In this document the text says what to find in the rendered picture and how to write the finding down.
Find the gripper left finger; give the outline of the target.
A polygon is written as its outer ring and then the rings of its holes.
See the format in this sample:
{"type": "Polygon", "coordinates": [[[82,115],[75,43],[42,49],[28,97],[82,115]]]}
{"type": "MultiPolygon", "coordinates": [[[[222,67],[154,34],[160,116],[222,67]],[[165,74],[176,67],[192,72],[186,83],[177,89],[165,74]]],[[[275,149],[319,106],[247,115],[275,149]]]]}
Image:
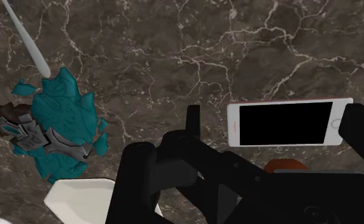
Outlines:
{"type": "Polygon", "coordinates": [[[163,190],[176,188],[207,224],[237,224],[247,210],[237,198],[257,186],[261,168],[200,140],[200,107],[189,105],[183,130],[167,132],[159,146],[131,143],[122,153],[106,224],[172,224],[155,212],[163,190]]]}

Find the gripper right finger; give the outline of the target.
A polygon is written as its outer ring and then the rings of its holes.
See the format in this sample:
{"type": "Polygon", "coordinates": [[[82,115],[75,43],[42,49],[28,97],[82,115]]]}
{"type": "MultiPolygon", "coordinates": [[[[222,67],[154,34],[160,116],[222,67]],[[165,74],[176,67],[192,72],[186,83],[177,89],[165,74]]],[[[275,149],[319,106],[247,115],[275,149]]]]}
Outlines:
{"type": "Polygon", "coordinates": [[[339,126],[339,135],[364,159],[364,105],[347,104],[339,126]]]}

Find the white angular dish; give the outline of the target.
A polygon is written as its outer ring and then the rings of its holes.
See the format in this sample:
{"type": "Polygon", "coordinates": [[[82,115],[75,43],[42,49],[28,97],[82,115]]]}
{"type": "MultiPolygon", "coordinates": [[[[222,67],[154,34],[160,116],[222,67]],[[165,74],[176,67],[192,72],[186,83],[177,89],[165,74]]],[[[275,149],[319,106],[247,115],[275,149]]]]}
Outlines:
{"type": "Polygon", "coordinates": [[[60,179],[44,199],[63,224],[172,224],[158,205],[163,181],[150,178],[60,179]]]}

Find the white phone with black screen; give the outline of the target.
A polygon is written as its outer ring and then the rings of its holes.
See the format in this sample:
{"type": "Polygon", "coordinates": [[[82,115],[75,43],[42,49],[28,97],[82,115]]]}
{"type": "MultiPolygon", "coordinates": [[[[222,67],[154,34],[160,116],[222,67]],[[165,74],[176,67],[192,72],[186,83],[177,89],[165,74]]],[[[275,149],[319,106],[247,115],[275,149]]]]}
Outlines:
{"type": "Polygon", "coordinates": [[[337,146],[339,126],[353,99],[301,99],[231,103],[227,106],[228,145],[337,146]]]}

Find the orange-brown round object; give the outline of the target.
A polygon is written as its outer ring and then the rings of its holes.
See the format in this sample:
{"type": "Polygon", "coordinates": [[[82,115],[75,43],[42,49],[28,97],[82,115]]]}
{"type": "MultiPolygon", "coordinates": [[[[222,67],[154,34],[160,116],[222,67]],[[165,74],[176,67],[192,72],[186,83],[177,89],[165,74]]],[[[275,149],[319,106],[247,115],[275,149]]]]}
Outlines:
{"type": "Polygon", "coordinates": [[[276,170],[308,170],[303,163],[290,158],[270,160],[263,169],[267,173],[274,173],[276,170]]]}

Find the teal and grey figure toy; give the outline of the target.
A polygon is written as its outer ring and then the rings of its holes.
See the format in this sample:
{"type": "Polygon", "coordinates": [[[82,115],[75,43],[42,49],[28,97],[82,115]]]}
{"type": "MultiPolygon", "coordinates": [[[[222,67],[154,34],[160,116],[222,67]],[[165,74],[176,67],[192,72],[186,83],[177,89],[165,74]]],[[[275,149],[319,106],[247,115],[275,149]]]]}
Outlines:
{"type": "Polygon", "coordinates": [[[34,159],[49,183],[78,178],[87,158],[104,156],[108,126],[95,111],[94,93],[80,94],[73,75],[62,67],[55,78],[43,78],[42,90],[20,81],[14,95],[33,96],[30,104],[0,105],[0,136],[7,136],[16,155],[34,159]]]}

